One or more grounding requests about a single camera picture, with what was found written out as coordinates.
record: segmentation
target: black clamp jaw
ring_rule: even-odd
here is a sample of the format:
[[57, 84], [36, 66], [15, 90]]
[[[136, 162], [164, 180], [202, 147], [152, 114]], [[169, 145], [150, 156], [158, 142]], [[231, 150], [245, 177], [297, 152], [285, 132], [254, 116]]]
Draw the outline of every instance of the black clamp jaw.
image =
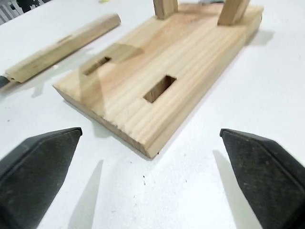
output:
[[81, 135], [77, 127], [30, 137], [0, 161], [0, 229], [37, 228]]
[[238, 185], [264, 229], [305, 229], [305, 169], [277, 142], [222, 129]]

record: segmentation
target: light wood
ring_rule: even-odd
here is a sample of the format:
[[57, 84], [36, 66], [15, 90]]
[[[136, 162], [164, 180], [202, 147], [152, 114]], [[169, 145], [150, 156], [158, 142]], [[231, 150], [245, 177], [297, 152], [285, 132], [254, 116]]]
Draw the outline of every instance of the light wood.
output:
[[178, 0], [153, 0], [154, 12], [158, 19], [166, 19], [178, 12]]
[[165, 21], [153, 17], [54, 87], [154, 157], [261, 23], [263, 8], [249, 7], [238, 25], [217, 26], [221, 9], [183, 4]]
[[234, 25], [243, 17], [250, 0], [226, 0], [218, 25]]
[[6, 70], [7, 78], [13, 82], [23, 83], [41, 71], [47, 69], [86, 44], [99, 38], [121, 23], [117, 14], [108, 14], [83, 26], [74, 33], [64, 37], [44, 50]]

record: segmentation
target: pine board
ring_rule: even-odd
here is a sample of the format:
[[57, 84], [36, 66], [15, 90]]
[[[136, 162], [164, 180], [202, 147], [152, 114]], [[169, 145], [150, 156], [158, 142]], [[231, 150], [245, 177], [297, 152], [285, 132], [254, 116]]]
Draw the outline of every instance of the pine board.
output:
[[217, 26], [222, 6], [182, 4], [166, 20], [152, 17], [54, 87], [155, 157], [260, 25], [263, 8], [249, 6], [237, 25]]

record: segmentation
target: tabletop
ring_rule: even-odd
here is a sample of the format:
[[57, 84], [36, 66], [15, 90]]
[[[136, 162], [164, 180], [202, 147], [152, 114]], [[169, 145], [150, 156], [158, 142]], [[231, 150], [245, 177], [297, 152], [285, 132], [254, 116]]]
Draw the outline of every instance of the tabletop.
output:
[[0, 26], [3, 73], [104, 13], [122, 20], [30, 81], [0, 92], [0, 158], [27, 137], [83, 130], [39, 229], [261, 228], [238, 187], [221, 128], [273, 139], [305, 165], [303, 0], [251, 2], [265, 7], [260, 30], [153, 160], [62, 99], [51, 85], [154, 15], [152, 2], [53, 0]]

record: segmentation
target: mortise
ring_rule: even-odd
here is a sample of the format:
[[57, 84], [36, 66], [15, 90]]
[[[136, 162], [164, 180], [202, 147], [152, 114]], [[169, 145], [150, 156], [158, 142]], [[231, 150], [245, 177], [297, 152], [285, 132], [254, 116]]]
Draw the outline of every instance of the mortise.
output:
[[153, 103], [163, 92], [166, 91], [167, 88], [173, 84], [175, 80], [176, 78], [166, 75], [144, 96], [144, 99], [150, 103]]
[[111, 61], [111, 57], [103, 57], [102, 59], [98, 60], [94, 64], [92, 64], [90, 67], [88, 67], [86, 70], [83, 71], [85, 75], [90, 75], [92, 72], [97, 70], [102, 65], [106, 64], [107, 62]]
[[66, 37], [60, 39], [59, 41], [57, 41], [57, 43], [58, 43], [58, 44], [59, 44], [59, 43], [62, 43], [62, 42], [64, 42], [65, 40], [68, 40], [70, 37], [72, 37], [72, 35], [69, 35], [69, 36], [66, 36]]

